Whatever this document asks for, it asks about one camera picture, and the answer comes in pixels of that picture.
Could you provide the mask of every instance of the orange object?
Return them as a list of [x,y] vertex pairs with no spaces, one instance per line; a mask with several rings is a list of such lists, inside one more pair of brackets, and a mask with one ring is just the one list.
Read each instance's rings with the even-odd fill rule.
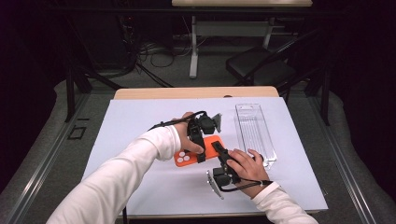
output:
[[[205,154],[207,160],[215,158],[219,155],[219,153],[212,147],[212,143],[216,141],[221,142],[221,139],[218,135],[212,135],[204,138],[205,147],[206,147]],[[184,149],[177,151],[174,155],[174,159],[175,159],[175,164],[178,167],[191,165],[198,162],[196,153],[190,151],[186,152]]]

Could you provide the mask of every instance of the table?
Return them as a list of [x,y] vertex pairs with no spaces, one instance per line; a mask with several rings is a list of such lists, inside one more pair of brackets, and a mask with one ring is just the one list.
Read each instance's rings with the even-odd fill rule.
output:
[[[311,0],[172,0],[174,7],[311,7]],[[190,78],[197,78],[197,36],[263,36],[262,45],[267,49],[274,27],[269,21],[198,21],[191,20]]]
[[[269,176],[279,182],[308,212],[326,210],[327,204],[292,124],[289,111],[283,99],[277,96],[273,87],[118,90],[106,112],[84,176],[117,155],[153,124],[181,116],[189,109],[205,110],[209,116],[222,113],[222,131],[219,136],[226,147],[238,147],[234,137],[235,128],[233,122],[230,122],[233,119],[233,114],[229,113],[232,109],[229,108],[234,107],[235,102],[260,103],[268,105],[263,114],[268,116],[270,133],[274,136],[285,134],[281,138],[273,137],[279,160],[268,171]],[[261,215],[262,212],[241,191],[225,193],[224,201],[211,191],[206,183],[205,171],[215,167],[219,167],[217,159],[183,168],[176,167],[172,160],[155,161],[127,204],[128,217]]]

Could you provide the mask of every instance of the white sleeve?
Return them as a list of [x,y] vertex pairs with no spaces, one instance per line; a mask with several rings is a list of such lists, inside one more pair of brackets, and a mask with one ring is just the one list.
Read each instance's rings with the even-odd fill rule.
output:
[[274,223],[318,223],[276,182],[263,189],[252,201]]
[[154,160],[170,160],[177,150],[180,139],[174,126],[140,135],[78,184],[47,223],[114,223]]

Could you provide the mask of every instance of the person's right hand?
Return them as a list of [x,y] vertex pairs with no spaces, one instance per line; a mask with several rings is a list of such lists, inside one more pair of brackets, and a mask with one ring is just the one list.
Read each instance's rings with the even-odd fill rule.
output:
[[[269,180],[267,172],[265,172],[264,167],[262,166],[262,157],[261,155],[253,149],[249,149],[248,152],[255,157],[255,160],[251,158],[247,153],[241,151],[239,149],[234,149],[233,151],[229,150],[228,154],[235,159],[227,160],[227,164],[233,168],[236,173],[245,179],[250,180]],[[250,184],[250,181],[242,180],[240,183],[235,184],[237,187],[244,186],[246,184]],[[247,196],[250,198],[256,197],[266,186],[253,186],[246,189],[241,189]]]

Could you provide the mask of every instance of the gray floor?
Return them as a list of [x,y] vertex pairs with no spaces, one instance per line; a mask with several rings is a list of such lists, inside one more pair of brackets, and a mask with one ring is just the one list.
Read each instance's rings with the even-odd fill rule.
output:
[[[175,87],[231,86],[235,79],[225,71],[225,60],[253,44],[257,44],[257,40],[207,39],[200,47],[196,79],[189,78],[189,56],[177,56],[165,68],[153,66],[149,57],[143,64]],[[153,56],[152,61],[155,65],[171,62],[169,56],[161,53]],[[128,88],[159,87],[138,70],[113,80]],[[96,80],[92,80],[92,85],[92,94],[77,92],[78,112],[69,123],[64,123],[65,84],[56,87],[57,104],[46,126],[0,195],[0,223],[45,223],[81,179],[108,102],[114,95],[114,91]],[[323,125],[318,117],[318,98],[306,98],[299,88],[294,89],[288,107],[329,205],[328,211],[314,214],[319,223],[392,223],[396,220],[394,201],[374,182],[350,143],[342,102],[331,95],[330,127]],[[67,139],[74,125],[86,127],[82,139]],[[250,222],[261,223],[257,218]]]

